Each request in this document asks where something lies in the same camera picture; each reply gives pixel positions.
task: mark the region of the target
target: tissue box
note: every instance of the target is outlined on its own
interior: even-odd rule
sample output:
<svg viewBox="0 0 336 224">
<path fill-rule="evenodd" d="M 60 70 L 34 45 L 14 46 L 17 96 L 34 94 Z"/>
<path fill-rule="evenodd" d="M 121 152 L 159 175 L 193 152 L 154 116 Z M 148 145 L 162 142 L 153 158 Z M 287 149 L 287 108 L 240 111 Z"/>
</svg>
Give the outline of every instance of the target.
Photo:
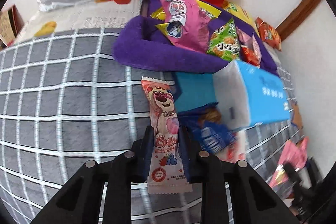
<svg viewBox="0 0 336 224">
<path fill-rule="evenodd" d="M 230 130 L 290 119 L 281 79 L 248 63 L 234 60 L 213 74 L 218 109 Z"/>
</svg>

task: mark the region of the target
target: gray checkered blanket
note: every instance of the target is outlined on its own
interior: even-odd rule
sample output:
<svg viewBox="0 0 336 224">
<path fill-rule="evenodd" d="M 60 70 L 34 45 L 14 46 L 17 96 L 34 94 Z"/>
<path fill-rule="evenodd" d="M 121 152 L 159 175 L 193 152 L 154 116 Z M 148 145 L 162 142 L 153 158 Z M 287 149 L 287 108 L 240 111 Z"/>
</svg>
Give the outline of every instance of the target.
<svg viewBox="0 0 336 224">
<path fill-rule="evenodd" d="M 0 53 L 0 197 L 17 223 L 30 223 L 87 160 L 113 160 L 150 124 L 141 78 L 171 75 L 117 63 L 111 47 L 119 32 L 66 31 Z M 278 71 L 295 100 L 289 73 Z M 285 141 L 299 134 L 288 121 L 252 128 L 247 137 L 247 160 L 269 181 Z M 200 221 L 201 184 L 170 195 L 148 194 L 146 183 L 131 188 L 135 224 Z M 228 185 L 227 194 L 231 208 Z"/>
</svg>

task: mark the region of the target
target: pink package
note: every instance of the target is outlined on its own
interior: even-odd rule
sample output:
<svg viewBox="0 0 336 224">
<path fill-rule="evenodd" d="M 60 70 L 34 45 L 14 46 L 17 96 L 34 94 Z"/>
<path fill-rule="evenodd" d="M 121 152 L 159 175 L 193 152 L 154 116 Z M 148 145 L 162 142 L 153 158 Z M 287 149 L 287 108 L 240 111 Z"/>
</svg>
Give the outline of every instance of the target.
<svg viewBox="0 0 336 224">
<path fill-rule="evenodd" d="M 154 149 L 148 176 L 148 192 L 172 194 L 191 192 L 179 156 L 179 120 L 168 82 L 142 77 L 141 85 L 150 104 Z"/>
<path fill-rule="evenodd" d="M 206 53 L 211 20 L 196 0 L 160 0 L 166 13 L 164 24 L 156 25 L 173 45 Z"/>
<path fill-rule="evenodd" d="M 305 167 L 307 156 L 308 137 L 299 141 L 296 145 L 288 140 L 283 148 L 280 159 L 278 161 L 278 167 L 276 168 L 272 179 L 269 183 L 270 187 L 274 187 L 288 180 L 286 172 L 283 169 L 283 165 L 289 162 L 295 170 Z"/>
</svg>

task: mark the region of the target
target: wooden trim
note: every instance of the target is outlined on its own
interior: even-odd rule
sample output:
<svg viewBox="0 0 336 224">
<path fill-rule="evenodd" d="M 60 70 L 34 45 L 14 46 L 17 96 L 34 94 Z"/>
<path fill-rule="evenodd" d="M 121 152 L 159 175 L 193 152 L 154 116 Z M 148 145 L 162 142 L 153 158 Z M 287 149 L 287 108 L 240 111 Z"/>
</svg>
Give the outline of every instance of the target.
<svg viewBox="0 0 336 224">
<path fill-rule="evenodd" d="M 298 7 L 278 26 L 277 32 L 284 41 L 301 25 L 322 0 L 302 0 Z"/>
</svg>

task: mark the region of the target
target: lotso bear illustration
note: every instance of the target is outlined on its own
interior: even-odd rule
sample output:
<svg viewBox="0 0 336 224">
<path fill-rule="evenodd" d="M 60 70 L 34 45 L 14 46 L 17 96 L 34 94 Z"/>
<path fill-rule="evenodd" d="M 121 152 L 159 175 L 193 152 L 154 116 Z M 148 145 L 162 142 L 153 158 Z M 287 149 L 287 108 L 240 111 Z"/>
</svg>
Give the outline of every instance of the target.
<svg viewBox="0 0 336 224">
<path fill-rule="evenodd" d="M 147 92 L 150 94 L 154 88 L 149 86 Z M 154 103 L 154 112 L 157 117 L 155 135 L 161 133 L 176 135 L 179 132 L 179 120 L 174 105 L 173 96 L 165 93 L 164 90 L 154 90 L 152 92 L 152 102 Z"/>
</svg>

